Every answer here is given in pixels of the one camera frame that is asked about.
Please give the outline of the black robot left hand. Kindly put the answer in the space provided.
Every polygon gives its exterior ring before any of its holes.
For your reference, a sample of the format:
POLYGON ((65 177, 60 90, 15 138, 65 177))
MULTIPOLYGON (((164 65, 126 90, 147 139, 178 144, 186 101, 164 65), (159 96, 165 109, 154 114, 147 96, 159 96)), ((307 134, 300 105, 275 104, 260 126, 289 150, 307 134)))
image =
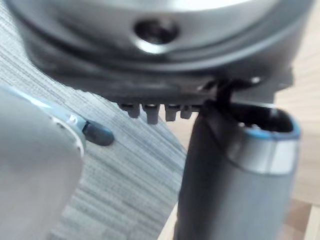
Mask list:
POLYGON ((201 49, 152 56, 87 42, 64 23, 19 20, 30 61, 44 74, 97 94, 150 124, 159 107, 198 117, 177 205, 176 240, 274 240, 297 169, 301 127, 263 97, 293 82, 303 17, 266 19, 201 49))

